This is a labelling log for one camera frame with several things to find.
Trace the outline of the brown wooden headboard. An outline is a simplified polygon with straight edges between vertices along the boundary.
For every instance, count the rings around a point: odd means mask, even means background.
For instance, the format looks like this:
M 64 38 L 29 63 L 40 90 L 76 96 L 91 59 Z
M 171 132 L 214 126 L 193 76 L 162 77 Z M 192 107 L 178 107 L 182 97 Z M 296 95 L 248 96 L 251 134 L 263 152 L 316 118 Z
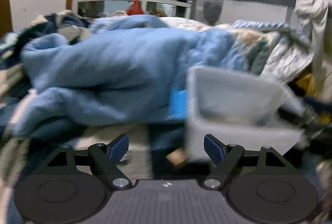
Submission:
M 12 30 L 10 0 L 0 0 L 0 38 Z

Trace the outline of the white plastic storage bin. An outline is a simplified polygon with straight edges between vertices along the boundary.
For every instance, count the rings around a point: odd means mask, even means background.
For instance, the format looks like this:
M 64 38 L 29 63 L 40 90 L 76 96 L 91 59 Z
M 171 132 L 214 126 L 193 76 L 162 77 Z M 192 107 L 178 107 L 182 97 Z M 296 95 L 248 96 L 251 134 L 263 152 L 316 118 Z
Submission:
M 304 132 L 277 115 L 278 108 L 303 114 L 287 87 L 244 72 L 198 66 L 187 71 L 186 151 L 207 159 L 204 136 L 247 150 L 272 146 L 280 154 L 303 139 Z

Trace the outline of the red bag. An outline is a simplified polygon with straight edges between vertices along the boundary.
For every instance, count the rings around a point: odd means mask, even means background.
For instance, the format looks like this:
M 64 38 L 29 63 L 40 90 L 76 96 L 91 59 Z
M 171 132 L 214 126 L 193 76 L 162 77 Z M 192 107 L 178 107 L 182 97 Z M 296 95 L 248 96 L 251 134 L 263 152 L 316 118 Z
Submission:
M 141 15 L 144 14 L 141 8 L 141 1 L 140 0 L 133 0 L 132 4 L 126 9 L 127 15 Z

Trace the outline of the plaid blue grey blanket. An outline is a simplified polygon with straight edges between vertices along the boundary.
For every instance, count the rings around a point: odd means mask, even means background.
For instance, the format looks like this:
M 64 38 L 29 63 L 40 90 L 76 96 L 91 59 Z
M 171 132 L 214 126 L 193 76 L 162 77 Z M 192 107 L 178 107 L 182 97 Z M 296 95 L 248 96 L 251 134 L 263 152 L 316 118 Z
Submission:
M 148 160 L 148 131 L 140 125 L 109 125 L 78 127 L 73 135 L 57 136 L 44 149 L 38 149 L 44 142 L 40 137 L 34 140 L 15 138 L 12 132 L 29 103 L 36 97 L 22 64 L 1 57 L 1 223 L 20 223 L 21 219 L 13 204 L 13 188 L 20 176 L 32 171 L 46 155 L 64 142 L 69 142 L 76 149 L 102 141 L 110 141 L 123 132 L 131 140 L 130 150 L 144 158 L 130 164 L 126 171 L 131 178 L 150 175 Z

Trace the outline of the white cloth on rail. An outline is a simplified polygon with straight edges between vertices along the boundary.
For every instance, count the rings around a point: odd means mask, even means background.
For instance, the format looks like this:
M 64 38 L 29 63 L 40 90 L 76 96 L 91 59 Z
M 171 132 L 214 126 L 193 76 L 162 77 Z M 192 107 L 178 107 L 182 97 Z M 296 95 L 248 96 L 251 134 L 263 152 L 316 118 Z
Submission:
M 320 100 L 329 101 L 331 82 L 325 80 L 327 70 L 323 67 L 329 3 L 325 0 L 296 0 L 294 10 L 298 18 L 298 28 L 310 39 L 313 52 L 311 72 L 315 95 Z

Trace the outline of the small wooden cube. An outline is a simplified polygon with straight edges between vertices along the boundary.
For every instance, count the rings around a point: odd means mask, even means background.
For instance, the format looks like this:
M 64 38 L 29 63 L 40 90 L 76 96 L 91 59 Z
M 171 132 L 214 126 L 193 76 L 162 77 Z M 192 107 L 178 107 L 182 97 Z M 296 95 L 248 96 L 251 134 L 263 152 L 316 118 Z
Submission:
M 179 168 L 187 162 L 188 155 L 183 148 L 179 148 L 168 154 L 166 158 L 174 167 Z

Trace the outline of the light blue quilt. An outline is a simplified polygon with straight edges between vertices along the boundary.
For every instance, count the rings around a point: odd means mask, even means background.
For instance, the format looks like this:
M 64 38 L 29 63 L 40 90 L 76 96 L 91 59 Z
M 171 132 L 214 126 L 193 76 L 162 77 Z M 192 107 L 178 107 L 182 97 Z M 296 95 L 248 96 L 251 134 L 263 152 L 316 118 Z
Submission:
M 248 68 L 226 30 L 179 29 L 152 15 L 122 18 L 74 45 L 58 33 L 38 37 L 20 57 L 38 94 L 14 125 L 16 137 L 73 124 L 165 121 L 171 91 L 185 87 L 188 68 Z

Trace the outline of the blue bin clip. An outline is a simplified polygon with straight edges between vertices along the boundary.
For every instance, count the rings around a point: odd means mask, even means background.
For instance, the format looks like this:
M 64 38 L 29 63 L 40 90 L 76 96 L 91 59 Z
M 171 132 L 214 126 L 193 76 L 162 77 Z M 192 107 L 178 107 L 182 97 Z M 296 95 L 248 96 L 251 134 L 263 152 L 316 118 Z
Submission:
M 171 90 L 169 99 L 169 114 L 175 120 L 185 120 L 187 117 L 187 90 L 177 87 Z

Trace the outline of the patterned white quilt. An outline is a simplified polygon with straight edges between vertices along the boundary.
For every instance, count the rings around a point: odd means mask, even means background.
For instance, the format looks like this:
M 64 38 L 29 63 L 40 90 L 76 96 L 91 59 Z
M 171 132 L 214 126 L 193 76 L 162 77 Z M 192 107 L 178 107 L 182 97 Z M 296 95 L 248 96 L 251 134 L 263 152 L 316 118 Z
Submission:
M 226 30 L 247 59 L 249 72 L 280 83 L 294 80 L 314 57 L 309 39 L 287 23 L 237 20 L 233 24 L 209 26 L 186 18 L 163 17 L 161 20 L 178 29 Z

